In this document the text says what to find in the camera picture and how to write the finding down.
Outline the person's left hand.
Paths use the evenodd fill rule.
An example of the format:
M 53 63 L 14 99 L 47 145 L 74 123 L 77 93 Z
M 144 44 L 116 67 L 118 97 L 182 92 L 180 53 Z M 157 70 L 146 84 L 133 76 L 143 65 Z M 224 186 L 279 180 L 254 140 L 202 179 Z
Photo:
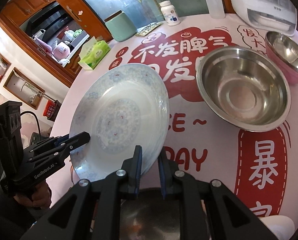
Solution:
M 36 191 L 31 198 L 17 194 L 14 196 L 14 200 L 16 200 L 18 204 L 26 207 L 47 209 L 51 205 L 51 193 L 49 191 L 49 185 L 46 181 L 43 181 L 36 186 Z

